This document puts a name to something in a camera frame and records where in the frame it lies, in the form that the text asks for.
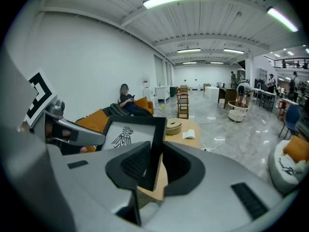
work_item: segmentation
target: logo on screen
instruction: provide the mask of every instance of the logo on screen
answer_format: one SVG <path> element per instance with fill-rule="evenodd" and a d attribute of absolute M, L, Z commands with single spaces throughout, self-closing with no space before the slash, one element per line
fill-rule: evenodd
<path fill-rule="evenodd" d="M 131 144 L 131 134 L 133 133 L 133 130 L 130 129 L 130 127 L 125 126 L 122 129 L 122 133 L 112 142 L 112 145 L 114 148 L 126 146 Z"/>

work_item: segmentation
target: ceiling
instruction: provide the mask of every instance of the ceiling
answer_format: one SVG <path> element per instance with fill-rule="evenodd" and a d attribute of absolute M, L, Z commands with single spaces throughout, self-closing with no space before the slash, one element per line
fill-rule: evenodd
<path fill-rule="evenodd" d="M 145 9 L 145 0 L 44 0 L 41 12 L 74 13 L 112 24 L 146 42 L 173 64 L 205 60 L 236 63 L 307 43 L 285 0 L 187 0 Z M 291 32 L 266 13 L 273 6 L 299 28 Z M 177 53 L 201 48 L 199 53 Z M 245 54 L 230 54 L 224 48 Z"/>

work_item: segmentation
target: round woven box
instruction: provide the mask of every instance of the round woven box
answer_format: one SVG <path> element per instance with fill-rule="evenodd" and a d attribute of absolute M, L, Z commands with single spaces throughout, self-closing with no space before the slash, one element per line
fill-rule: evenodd
<path fill-rule="evenodd" d="M 177 118 L 168 119 L 168 123 L 166 125 L 166 134 L 174 135 L 179 133 L 182 130 L 182 123 Z"/>

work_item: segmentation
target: white paper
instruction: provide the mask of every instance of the white paper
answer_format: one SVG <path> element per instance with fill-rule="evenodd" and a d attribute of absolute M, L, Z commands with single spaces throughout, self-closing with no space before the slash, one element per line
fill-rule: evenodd
<path fill-rule="evenodd" d="M 114 149 L 154 139 L 155 125 L 140 125 L 114 121 L 105 138 L 102 150 Z"/>
<path fill-rule="evenodd" d="M 190 129 L 187 132 L 183 132 L 183 138 L 195 139 L 195 132 L 194 132 L 194 130 Z"/>

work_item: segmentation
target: person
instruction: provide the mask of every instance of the person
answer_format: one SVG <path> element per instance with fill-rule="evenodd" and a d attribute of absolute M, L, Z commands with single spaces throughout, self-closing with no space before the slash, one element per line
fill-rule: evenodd
<path fill-rule="evenodd" d="M 284 87 L 281 88 L 281 98 L 283 98 L 284 95 Z"/>
<path fill-rule="evenodd" d="M 129 87 L 127 84 L 122 84 L 120 87 L 119 106 L 126 109 L 131 115 L 152 117 L 152 114 L 148 110 L 135 105 L 133 96 L 128 94 L 128 92 Z"/>
<path fill-rule="evenodd" d="M 274 78 L 273 74 L 269 74 L 269 75 L 270 75 L 270 78 L 269 78 L 268 83 L 267 83 L 267 86 L 268 86 L 267 92 L 273 94 L 274 88 L 275 88 L 275 85 L 276 85 L 276 79 Z"/>
<path fill-rule="evenodd" d="M 291 77 L 290 83 L 290 91 L 288 94 L 288 99 L 296 102 L 298 97 L 298 88 L 299 88 L 299 78 L 297 77 L 297 72 L 293 72 L 293 76 Z"/>
<path fill-rule="evenodd" d="M 234 74 L 234 72 L 231 72 L 231 87 L 236 87 L 236 75 Z"/>
<path fill-rule="evenodd" d="M 305 60 L 305 59 L 304 59 L 303 69 L 308 69 L 308 63 L 306 62 L 306 60 Z"/>
<path fill-rule="evenodd" d="M 250 96 L 253 92 L 253 88 L 251 87 L 249 81 L 243 78 L 237 86 L 236 91 L 237 102 L 242 103 L 242 99 L 246 95 L 246 104 L 249 105 Z"/>
<path fill-rule="evenodd" d="M 280 88 L 279 85 L 275 88 L 275 91 L 276 91 L 277 96 L 279 97 L 280 96 L 280 92 L 281 92 L 281 88 Z"/>
<path fill-rule="evenodd" d="M 305 92 L 306 92 L 304 82 L 301 83 L 300 92 L 301 92 L 301 96 L 304 97 L 305 96 Z"/>

